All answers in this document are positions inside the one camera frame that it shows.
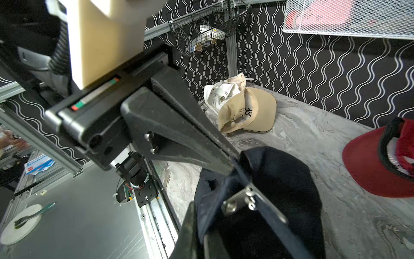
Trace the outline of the red cap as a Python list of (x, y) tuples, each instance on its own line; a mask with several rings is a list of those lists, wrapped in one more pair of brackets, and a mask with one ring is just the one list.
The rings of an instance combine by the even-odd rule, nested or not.
[(414, 196), (414, 121), (397, 117), (350, 141), (342, 152), (347, 171), (377, 196)]

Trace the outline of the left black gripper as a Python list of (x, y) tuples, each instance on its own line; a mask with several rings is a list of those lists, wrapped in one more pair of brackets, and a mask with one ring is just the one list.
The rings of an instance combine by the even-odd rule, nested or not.
[[(154, 45), (48, 109), (45, 121), (105, 171), (132, 142), (151, 160), (229, 175), (239, 152), (204, 114), (174, 61), (172, 45)], [(143, 87), (150, 81), (153, 92)]]

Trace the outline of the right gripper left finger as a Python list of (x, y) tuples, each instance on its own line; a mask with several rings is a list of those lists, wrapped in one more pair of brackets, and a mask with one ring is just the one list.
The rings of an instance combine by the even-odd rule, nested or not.
[(198, 259), (197, 215), (194, 202), (188, 206), (170, 259)]

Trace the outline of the white cap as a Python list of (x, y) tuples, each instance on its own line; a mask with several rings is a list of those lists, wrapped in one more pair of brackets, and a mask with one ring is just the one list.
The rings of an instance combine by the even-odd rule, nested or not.
[(236, 83), (219, 82), (204, 87), (203, 98), (213, 112), (219, 114), (223, 105), (233, 96), (241, 93), (241, 87)]

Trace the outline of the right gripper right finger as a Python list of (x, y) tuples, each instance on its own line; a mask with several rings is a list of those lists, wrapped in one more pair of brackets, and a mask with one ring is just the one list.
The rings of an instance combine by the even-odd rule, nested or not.
[(231, 259), (217, 230), (205, 234), (203, 247), (205, 259)]

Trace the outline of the tan cap with logo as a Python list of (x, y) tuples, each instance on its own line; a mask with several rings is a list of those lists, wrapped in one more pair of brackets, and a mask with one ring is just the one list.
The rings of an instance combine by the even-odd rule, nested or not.
[(247, 87), (231, 97), (218, 113), (218, 130), (223, 134), (246, 130), (269, 132), (277, 112), (275, 97), (258, 88)]

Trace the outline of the cream cap with text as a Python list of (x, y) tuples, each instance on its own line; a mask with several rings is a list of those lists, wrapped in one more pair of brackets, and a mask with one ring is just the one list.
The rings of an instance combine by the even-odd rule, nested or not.
[(234, 77), (226, 79), (224, 82), (237, 84), (240, 89), (243, 89), (246, 87), (247, 81), (254, 81), (254, 78), (246, 78), (246, 76), (241, 72)]

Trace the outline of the dark navy cap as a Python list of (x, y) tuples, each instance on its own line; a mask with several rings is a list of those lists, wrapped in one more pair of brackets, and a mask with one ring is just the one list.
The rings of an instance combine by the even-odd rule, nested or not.
[(322, 202), (309, 167), (301, 160), (272, 147), (242, 151), (228, 176), (202, 169), (195, 192), (197, 237), (204, 241), (208, 233), (222, 240), (232, 259), (290, 259), (280, 226), (269, 211), (242, 208), (225, 216), (225, 200), (252, 183), (264, 195), (258, 205), (269, 202), (287, 218), (288, 230), (315, 258), (326, 256), (321, 221)]

